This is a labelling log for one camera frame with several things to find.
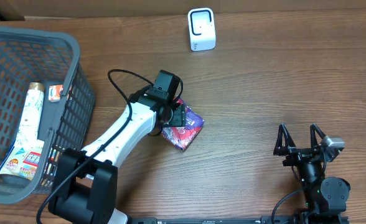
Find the red purple pad pack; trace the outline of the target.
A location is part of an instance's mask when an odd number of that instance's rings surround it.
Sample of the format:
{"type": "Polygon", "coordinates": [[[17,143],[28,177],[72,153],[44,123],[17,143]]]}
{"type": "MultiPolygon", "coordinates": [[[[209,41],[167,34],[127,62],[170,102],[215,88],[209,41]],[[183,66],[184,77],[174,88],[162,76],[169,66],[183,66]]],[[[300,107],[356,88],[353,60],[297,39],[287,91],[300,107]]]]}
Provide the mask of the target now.
{"type": "Polygon", "coordinates": [[[161,135],[177,149],[185,151],[199,134],[205,121],[201,116],[193,112],[182,99],[179,99],[177,102],[181,103],[185,108],[185,126],[163,128],[161,135]]]}

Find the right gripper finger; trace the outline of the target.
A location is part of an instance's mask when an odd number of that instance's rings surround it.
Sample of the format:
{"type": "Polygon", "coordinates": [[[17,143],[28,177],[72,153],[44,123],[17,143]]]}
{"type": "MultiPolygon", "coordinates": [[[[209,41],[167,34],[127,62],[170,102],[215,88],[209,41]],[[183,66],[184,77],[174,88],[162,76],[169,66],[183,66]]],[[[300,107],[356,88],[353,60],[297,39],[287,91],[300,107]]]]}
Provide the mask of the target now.
{"type": "Polygon", "coordinates": [[[317,134],[321,139],[324,139],[326,136],[321,131],[319,126],[316,123],[313,123],[312,125],[310,125],[310,137],[311,137],[311,147],[312,148],[316,148],[319,145],[319,143],[317,141],[317,137],[316,137],[317,134]]]}
{"type": "Polygon", "coordinates": [[[285,124],[281,123],[278,128],[278,136],[274,147],[274,156],[287,156],[296,145],[290,136],[285,124]]]}

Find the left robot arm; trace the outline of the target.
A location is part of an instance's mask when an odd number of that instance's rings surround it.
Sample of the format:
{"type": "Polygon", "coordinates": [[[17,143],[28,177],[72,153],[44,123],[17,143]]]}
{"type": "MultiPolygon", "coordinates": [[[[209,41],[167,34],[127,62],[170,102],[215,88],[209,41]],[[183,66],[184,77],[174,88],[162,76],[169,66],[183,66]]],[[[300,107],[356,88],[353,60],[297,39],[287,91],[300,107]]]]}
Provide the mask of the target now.
{"type": "Polygon", "coordinates": [[[175,74],[160,70],[154,82],[124,95],[126,108],[96,140],[82,150],[68,148],[59,158],[54,186],[37,211],[45,208],[71,223],[130,223],[116,209],[118,170],[143,137],[154,129],[185,126],[179,102],[184,86],[175,74]]]}

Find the white tube gold cap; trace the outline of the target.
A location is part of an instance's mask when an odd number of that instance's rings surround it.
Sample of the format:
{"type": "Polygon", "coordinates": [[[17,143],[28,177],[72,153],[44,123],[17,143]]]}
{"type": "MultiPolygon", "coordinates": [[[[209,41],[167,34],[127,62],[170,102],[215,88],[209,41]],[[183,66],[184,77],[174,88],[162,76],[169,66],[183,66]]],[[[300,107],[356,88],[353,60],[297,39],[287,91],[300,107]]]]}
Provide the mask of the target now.
{"type": "Polygon", "coordinates": [[[15,145],[29,149],[36,144],[44,104],[45,86],[38,82],[29,83],[15,145]]]}

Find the yellow snack bag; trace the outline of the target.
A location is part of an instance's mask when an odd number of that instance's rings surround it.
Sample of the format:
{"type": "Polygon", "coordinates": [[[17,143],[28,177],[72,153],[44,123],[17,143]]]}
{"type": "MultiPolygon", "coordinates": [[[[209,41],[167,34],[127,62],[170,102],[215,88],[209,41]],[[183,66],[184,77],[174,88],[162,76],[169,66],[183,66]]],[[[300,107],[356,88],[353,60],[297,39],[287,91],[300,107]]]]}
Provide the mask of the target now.
{"type": "Polygon", "coordinates": [[[29,147],[22,147],[14,142],[0,165],[0,174],[32,180],[39,165],[43,146],[44,142],[40,139],[29,147]]]}

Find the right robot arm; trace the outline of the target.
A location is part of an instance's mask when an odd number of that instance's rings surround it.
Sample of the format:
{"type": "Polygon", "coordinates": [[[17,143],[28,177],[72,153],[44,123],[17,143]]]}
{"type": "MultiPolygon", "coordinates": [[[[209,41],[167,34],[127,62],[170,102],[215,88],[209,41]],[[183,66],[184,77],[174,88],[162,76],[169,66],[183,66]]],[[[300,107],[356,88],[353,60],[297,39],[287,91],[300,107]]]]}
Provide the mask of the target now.
{"type": "Polygon", "coordinates": [[[348,223],[341,213],[347,209],[351,186],[343,178],[326,176],[326,168],[345,148],[340,137],[324,134],[317,124],[310,125],[310,147],[296,147],[285,124],[280,124],[274,147],[275,156],[284,156],[283,165],[290,167],[301,187],[284,196],[274,206],[271,223],[348,223]],[[279,206],[302,192],[306,208],[296,209],[290,217],[277,217],[279,206]]]}

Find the orange Kleenex tissue pack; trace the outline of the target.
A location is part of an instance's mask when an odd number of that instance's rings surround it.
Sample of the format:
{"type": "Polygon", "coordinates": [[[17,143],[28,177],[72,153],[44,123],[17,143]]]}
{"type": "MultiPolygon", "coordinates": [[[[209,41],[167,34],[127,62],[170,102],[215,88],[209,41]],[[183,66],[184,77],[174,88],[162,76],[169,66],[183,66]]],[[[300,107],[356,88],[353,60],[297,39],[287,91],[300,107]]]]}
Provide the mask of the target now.
{"type": "Polygon", "coordinates": [[[62,91],[63,91],[63,85],[49,86],[48,100],[52,103],[59,102],[61,99],[62,91]]]}

